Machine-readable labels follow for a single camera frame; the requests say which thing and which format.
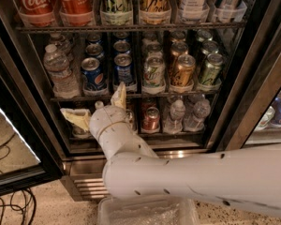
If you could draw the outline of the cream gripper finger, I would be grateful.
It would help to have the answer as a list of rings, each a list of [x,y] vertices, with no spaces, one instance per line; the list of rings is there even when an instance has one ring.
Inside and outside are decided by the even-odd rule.
[[[126,85],[123,82],[120,82],[112,95],[111,104],[122,109],[126,108]]]
[[[71,124],[83,129],[84,131],[89,130],[91,113],[88,109],[61,108],[60,112]]]

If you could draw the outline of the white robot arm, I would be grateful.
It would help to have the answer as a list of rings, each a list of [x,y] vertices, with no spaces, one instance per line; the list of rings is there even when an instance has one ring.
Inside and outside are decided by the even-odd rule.
[[[281,143],[164,159],[134,132],[126,117],[126,87],[95,112],[61,110],[90,132],[107,159],[102,178],[110,195],[127,199],[169,194],[281,218]]]

